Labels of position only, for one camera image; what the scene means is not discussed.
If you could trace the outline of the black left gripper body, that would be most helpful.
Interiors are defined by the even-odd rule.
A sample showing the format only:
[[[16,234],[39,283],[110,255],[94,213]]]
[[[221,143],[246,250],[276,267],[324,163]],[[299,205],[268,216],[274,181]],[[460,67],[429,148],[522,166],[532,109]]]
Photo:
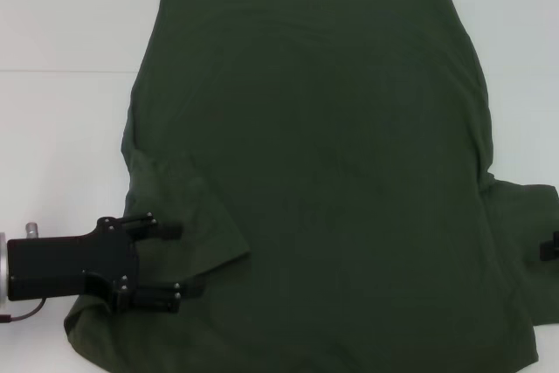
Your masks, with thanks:
[[[80,236],[10,239],[6,297],[10,301],[90,295],[115,312],[139,306],[139,218],[100,218]]]

